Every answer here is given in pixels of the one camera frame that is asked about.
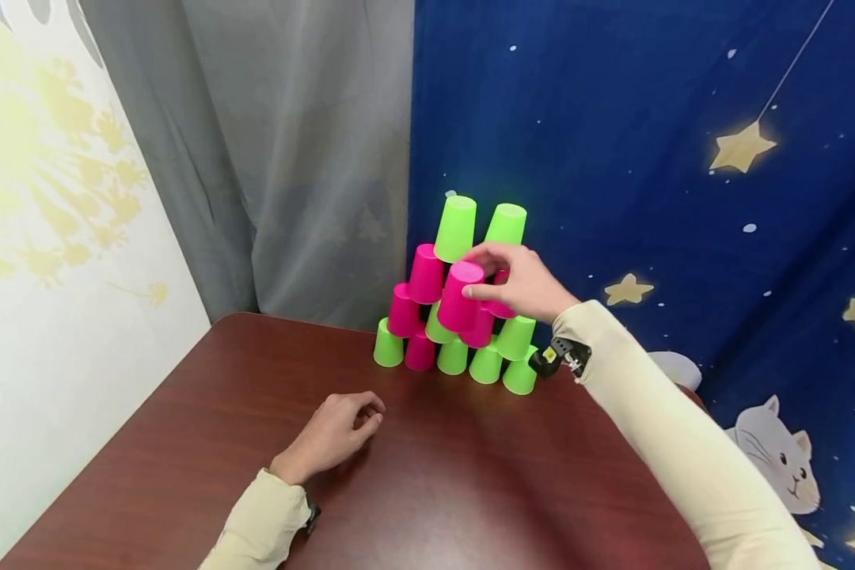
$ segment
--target brown table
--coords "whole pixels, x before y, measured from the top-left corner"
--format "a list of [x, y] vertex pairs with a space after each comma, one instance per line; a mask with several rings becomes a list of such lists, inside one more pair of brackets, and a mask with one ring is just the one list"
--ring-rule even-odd
[[467, 374], [384, 370], [372, 342], [253, 314], [220, 320], [0, 569], [195, 569], [320, 402], [363, 390], [383, 397], [386, 420], [358, 461], [309, 484], [324, 514], [288, 570], [707, 568], [565, 370], [517, 397]]

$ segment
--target beige sleeve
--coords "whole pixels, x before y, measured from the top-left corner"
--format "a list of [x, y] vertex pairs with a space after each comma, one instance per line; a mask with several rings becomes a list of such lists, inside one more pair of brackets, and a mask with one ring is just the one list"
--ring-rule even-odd
[[564, 311], [554, 336], [593, 354], [579, 379], [655, 475], [710, 568], [819, 568], [763, 475], [600, 302]]
[[291, 540], [310, 516], [303, 488], [261, 469], [199, 570], [274, 570], [288, 558]]

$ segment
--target hand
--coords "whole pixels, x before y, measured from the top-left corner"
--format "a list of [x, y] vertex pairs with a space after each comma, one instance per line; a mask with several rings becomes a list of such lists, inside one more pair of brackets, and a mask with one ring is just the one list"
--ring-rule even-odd
[[338, 466], [376, 433], [384, 412], [386, 406], [374, 392], [327, 397], [294, 443], [273, 458], [269, 472], [286, 484], [301, 485]]
[[579, 302], [557, 279], [536, 252], [524, 245], [505, 245], [486, 241], [465, 252], [464, 260], [479, 264], [485, 275], [492, 276], [501, 269], [510, 271], [507, 282], [474, 284], [462, 293], [470, 299], [499, 301], [525, 317], [552, 324], [558, 314]]

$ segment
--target left hand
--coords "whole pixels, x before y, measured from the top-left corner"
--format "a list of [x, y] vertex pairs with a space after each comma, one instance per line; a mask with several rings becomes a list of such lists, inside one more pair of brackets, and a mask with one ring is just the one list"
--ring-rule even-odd
[[384, 412], [374, 392], [327, 397], [294, 443], [273, 458], [269, 472], [286, 484], [302, 485], [360, 450], [380, 427]]

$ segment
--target blue backdrop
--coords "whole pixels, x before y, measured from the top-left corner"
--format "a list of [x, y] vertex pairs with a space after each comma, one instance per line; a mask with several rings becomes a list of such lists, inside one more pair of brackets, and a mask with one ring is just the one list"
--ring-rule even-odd
[[445, 192], [482, 229], [525, 206], [554, 275], [696, 363], [855, 568], [855, 2], [420, 1], [414, 76], [410, 250]]

